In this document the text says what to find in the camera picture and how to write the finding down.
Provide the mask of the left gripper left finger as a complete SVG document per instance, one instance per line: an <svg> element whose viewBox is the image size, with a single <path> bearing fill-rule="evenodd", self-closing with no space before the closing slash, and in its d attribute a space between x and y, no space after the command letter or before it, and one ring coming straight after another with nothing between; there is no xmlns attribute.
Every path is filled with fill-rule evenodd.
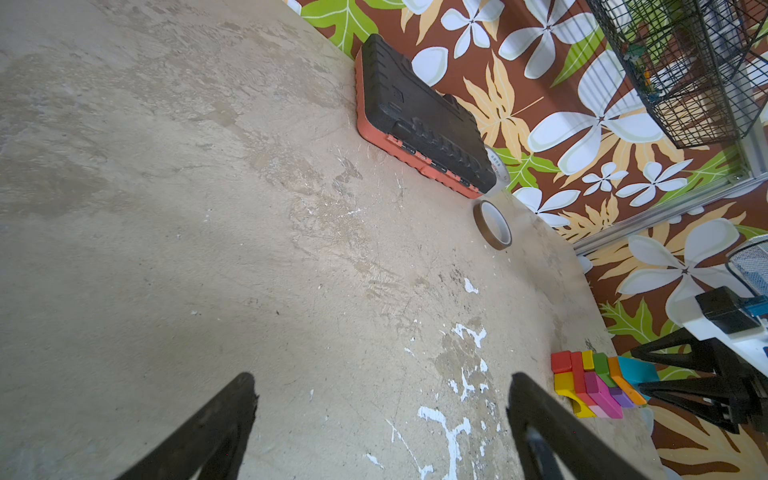
<svg viewBox="0 0 768 480"><path fill-rule="evenodd" d="M242 372L121 479L236 479L258 407L255 379Z"/></svg>

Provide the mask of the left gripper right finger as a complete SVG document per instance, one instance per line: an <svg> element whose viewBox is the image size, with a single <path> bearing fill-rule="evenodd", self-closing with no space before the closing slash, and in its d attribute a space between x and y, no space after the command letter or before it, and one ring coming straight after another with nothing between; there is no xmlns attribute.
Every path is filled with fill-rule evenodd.
<svg viewBox="0 0 768 480"><path fill-rule="evenodd" d="M570 415L528 375L511 376L506 408L526 479L643 479L645 476Z"/></svg>

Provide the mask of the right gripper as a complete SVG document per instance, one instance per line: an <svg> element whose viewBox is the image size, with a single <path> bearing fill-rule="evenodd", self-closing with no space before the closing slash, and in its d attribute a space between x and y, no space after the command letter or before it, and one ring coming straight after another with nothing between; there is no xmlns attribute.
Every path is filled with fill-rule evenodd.
<svg viewBox="0 0 768 480"><path fill-rule="evenodd" d="M679 329L633 348L631 356L659 365L717 376L645 382L637 386L644 396L686 410L733 434L740 426L767 431L767 377L719 340L698 340Z"/></svg>

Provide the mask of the pink wood block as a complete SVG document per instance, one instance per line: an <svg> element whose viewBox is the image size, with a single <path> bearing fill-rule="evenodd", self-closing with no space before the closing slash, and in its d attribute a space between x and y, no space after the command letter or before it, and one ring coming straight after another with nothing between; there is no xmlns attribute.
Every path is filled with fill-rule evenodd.
<svg viewBox="0 0 768 480"><path fill-rule="evenodd" d="M601 406L595 404L589 405L589 408L598 418L609 418L608 413Z"/></svg>

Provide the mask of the yellow block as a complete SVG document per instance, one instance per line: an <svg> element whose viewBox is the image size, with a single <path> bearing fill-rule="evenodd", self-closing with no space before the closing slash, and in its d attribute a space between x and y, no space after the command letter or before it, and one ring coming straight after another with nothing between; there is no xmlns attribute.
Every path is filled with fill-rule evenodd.
<svg viewBox="0 0 768 480"><path fill-rule="evenodd" d="M556 373L554 375L554 390L558 395L569 400L572 411L577 418L596 417L596 414L577 395L572 372Z"/></svg>
<svg viewBox="0 0 768 480"><path fill-rule="evenodd" d="M581 352L582 365L585 372L595 371L595 357L592 350Z"/></svg>

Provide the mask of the teal wood block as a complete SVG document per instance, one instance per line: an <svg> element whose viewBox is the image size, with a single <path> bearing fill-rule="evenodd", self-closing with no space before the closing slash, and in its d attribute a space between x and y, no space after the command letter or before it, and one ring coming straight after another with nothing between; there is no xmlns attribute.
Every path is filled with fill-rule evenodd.
<svg viewBox="0 0 768 480"><path fill-rule="evenodd" d="M654 383L660 380L656 367L652 363L634 358L618 357L622 377L631 385Z"/></svg>

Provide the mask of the magenta wood block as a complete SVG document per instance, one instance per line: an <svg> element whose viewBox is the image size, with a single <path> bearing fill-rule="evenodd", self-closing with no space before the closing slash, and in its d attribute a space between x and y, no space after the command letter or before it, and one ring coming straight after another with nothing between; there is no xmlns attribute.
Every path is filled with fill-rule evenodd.
<svg viewBox="0 0 768 480"><path fill-rule="evenodd" d="M586 372L584 381L587 394L608 418L624 418L622 407L611 395L609 387L595 372Z"/></svg>

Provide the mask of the red block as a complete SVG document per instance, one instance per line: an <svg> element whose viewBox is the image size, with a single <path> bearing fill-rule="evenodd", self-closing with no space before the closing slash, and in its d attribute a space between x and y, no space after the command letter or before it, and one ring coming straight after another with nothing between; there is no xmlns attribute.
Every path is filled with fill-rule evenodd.
<svg viewBox="0 0 768 480"><path fill-rule="evenodd" d="M570 351L560 351L551 354L551 370L554 374L571 372L572 353Z"/></svg>
<svg viewBox="0 0 768 480"><path fill-rule="evenodd" d="M585 369L581 352L571 353L571 371L574 380L574 389L577 397L588 407L596 405L586 390Z"/></svg>

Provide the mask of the orange cylinder block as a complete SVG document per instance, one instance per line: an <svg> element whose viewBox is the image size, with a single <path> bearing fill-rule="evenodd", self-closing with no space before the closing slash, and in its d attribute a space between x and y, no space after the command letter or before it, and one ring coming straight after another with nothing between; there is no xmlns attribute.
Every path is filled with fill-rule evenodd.
<svg viewBox="0 0 768 480"><path fill-rule="evenodd" d="M630 400L637 406L645 406L647 399L639 393L623 376L620 369L620 362L618 357L608 358L609 375L617 386L630 398Z"/></svg>

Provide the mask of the green cube block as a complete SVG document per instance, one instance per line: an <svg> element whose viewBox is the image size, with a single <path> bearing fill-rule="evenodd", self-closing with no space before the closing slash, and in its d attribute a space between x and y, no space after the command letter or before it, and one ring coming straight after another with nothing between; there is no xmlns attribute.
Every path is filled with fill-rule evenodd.
<svg viewBox="0 0 768 480"><path fill-rule="evenodd" d="M617 384L611 377L608 356L605 353L594 353L594 370L598 377L609 387L615 388Z"/></svg>

